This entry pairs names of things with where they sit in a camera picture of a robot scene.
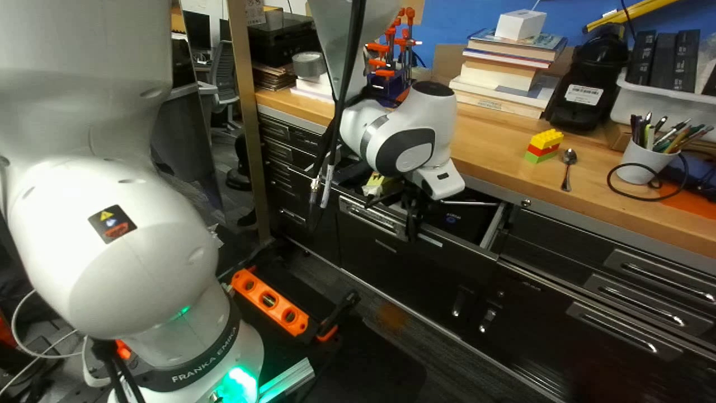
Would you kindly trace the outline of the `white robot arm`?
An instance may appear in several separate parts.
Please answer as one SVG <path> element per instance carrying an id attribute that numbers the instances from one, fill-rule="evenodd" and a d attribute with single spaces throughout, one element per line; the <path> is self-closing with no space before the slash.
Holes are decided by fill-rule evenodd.
<path id="1" fill-rule="evenodd" d="M 258 403 L 264 341 L 219 238 L 153 166 L 172 0 L 0 0 L 3 214 L 34 290 L 102 362 L 108 403 Z"/>

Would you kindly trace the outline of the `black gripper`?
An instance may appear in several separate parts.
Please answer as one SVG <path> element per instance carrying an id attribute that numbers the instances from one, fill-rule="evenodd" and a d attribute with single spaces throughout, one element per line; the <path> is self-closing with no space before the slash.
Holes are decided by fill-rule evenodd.
<path id="1" fill-rule="evenodd" d="M 423 213 L 433 208 L 433 198 L 417 182 L 396 176 L 399 178 L 399 189 L 389 197 L 371 198 L 371 203 L 399 203 L 401 208 L 408 209 L 405 219 L 405 234 L 410 242 L 418 238 Z"/>

